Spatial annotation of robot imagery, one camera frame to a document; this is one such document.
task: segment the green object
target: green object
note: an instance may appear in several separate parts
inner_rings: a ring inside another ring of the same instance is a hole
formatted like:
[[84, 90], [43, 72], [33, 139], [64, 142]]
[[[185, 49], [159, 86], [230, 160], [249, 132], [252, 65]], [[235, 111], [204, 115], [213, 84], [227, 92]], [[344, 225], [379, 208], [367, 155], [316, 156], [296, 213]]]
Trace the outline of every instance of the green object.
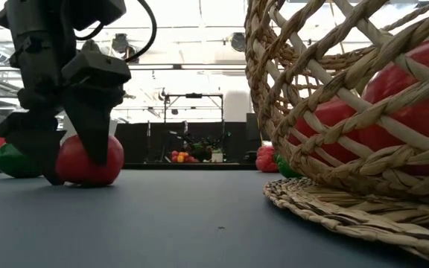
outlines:
[[0, 147], [0, 171], [17, 179], [35, 178], [42, 174], [36, 164], [12, 144]]
[[283, 175], [284, 178], [300, 178], [302, 177], [301, 174], [294, 171], [292, 168], [290, 168], [289, 163], [280, 155], [275, 155], [275, 160], [277, 164], [277, 168], [279, 169], [279, 173]]
[[197, 142], [195, 144], [192, 144], [192, 147], [193, 147], [193, 150], [200, 149], [203, 147], [203, 144], [201, 142]]

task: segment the gray table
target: gray table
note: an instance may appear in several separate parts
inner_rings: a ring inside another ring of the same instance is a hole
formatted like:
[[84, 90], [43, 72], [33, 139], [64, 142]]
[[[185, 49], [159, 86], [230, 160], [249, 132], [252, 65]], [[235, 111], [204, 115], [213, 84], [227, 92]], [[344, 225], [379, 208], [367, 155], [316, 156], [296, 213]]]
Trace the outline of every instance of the gray table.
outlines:
[[274, 207], [261, 189], [279, 176], [126, 170], [79, 189], [0, 174], [0, 267], [429, 267]]

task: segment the wicker weave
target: wicker weave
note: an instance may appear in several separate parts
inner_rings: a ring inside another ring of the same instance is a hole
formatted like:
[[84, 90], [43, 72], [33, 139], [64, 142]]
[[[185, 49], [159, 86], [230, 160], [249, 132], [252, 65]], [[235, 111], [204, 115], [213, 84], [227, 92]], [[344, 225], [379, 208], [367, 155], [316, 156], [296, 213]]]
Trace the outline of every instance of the wicker weave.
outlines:
[[[389, 33], [427, 12], [429, 5], [379, 30], [368, 18], [387, 0], [363, 0], [354, 7], [347, 0], [333, 2], [345, 15], [345, 21], [307, 48], [297, 33], [325, 1], [310, 0], [285, 19], [279, 13], [283, 1], [249, 0], [245, 23], [246, 74], [254, 110], [261, 127], [270, 134], [274, 147], [289, 159], [291, 167], [323, 185], [306, 191], [303, 181], [274, 182], [266, 186], [264, 193], [278, 206], [335, 232], [397, 244], [429, 259], [429, 231], [419, 226], [429, 224], [429, 206], [421, 205], [429, 204], [429, 176], [412, 176], [398, 169], [404, 165], [429, 164], [429, 138], [388, 116], [429, 98], [429, 68], [404, 55], [429, 37], [429, 18], [395, 35]], [[279, 36], [271, 28], [271, 22], [282, 29]], [[325, 55], [354, 27], [372, 41], [371, 47]], [[352, 94], [354, 90], [361, 92], [372, 76], [392, 61], [419, 82], [373, 105]], [[275, 80], [273, 85], [267, 82], [268, 75]], [[301, 76], [313, 77], [316, 85], [299, 85]], [[309, 98], [302, 99], [301, 89], [316, 90]], [[314, 111], [334, 96], [357, 113], [327, 127]], [[319, 135], [307, 138], [294, 129], [298, 118], [308, 121]], [[344, 136], [373, 124], [382, 126], [405, 145], [374, 152]], [[302, 144], [289, 143], [290, 134]], [[359, 159], [342, 163], [321, 149], [323, 144], [335, 142]], [[312, 152], [331, 166], [309, 156]]]

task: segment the red fruit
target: red fruit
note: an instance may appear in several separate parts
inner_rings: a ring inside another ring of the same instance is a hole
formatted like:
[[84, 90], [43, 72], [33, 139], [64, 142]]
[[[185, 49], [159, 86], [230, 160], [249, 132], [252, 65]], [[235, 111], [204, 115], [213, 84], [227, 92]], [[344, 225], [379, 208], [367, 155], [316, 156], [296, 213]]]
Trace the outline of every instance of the red fruit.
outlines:
[[[429, 67], [429, 41], [407, 53], [418, 63]], [[398, 66], [390, 63], [369, 83], [362, 98], [370, 103], [377, 103], [384, 98], [395, 95], [407, 87], [417, 83], [418, 80], [402, 71]], [[405, 107], [392, 118], [429, 137], [429, 100], [422, 101], [412, 107]], [[360, 131], [363, 144], [374, 151], [385, 147], [404, 144], [396, 137], [390, 135], [383, 127], [373, 125]], [[429, 175], [429, 165], [406, 166], [404, 171], [412, 175]]]
[[258, 152], [256, 153], [256, 156], [263, 156], [263, 155], [273, 155], [275, 153], [274, 147], [267, 145], [267, 146], [261, 146], [258, 148]]
[[[314, 112], [317, 118], [324, 125], [329, 127], [334, 126], [336, 123], [342, 121], [343, 119], [350, 118], [355, 113], [356, 111], [353, 108], [351, 108], [347, 103], [345, 103], [338, 97], [335, 97], [326, 103], [320, 104]], [[300, 118], [296, 122], [296, 125], [294, 127], [306, 137], [311, 137], [313, 135], [318, 134], [315, 130], [309, 127], [307, 122], [305, 122], [304, 118]], [[360, 142], [357, 130], [353, 130], [350, 133], [346, 133], [346, 136], [354, 141]], [[289, 135], [287, 137], [287, 140], [294, 145], [301, 144], [300, 140], [297, 139], [294, 135]], [[332, 157], [343, 163], [358, 159], [358, 156], [356, 154], [350, 152], [338, 143], [324, 144], [323, 146], [321, 146], [321, 148], [324, 149], [327, 154], [331, 155]], [[322, 158], [317, 153], [312, 153], [311, 156], [321, 162], [324, 162], [327, 165], [330, 165], [326, 160], [324, 160], [324, 158]]]
[[78, 135], [66, 139], [56, 163], [60, 179], [79, 185], [111, 185], [124, 165], [124, 148], [112, 135], [108, 142], [107, 164], [97, 166], [90, 160]]
[[265, 173], [278, 172], [277, 165], [273, 160], [273, 156], [263, 155], [256, 159], [256, 168]]

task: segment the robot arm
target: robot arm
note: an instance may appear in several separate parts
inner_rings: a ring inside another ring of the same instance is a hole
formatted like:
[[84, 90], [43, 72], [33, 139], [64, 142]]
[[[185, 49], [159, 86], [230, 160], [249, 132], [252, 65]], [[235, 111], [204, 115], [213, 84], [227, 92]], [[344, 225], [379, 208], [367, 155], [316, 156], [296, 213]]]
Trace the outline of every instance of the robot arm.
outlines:
[[[0, 11], [0, 25], [10, 29], [15, 48], [10, 65], [21, 70], [25, 86], [18, 99], [28, 110], [2, 121], [0, 136], [34, 159], [53, 185], [60, 184], [55, 162], [65, 133], [57, 131], [55, 116], [63, 110], [92, 161], [107, 161], [110, 113], [123, 101], [130, 70], [124, 60], [100, 51], [77, 51], [76, 40], [92, 38], [125, 13], [123, 0], [7, 0]], [[97, 21], [94, 34], [75, 36], [74, 29]]]

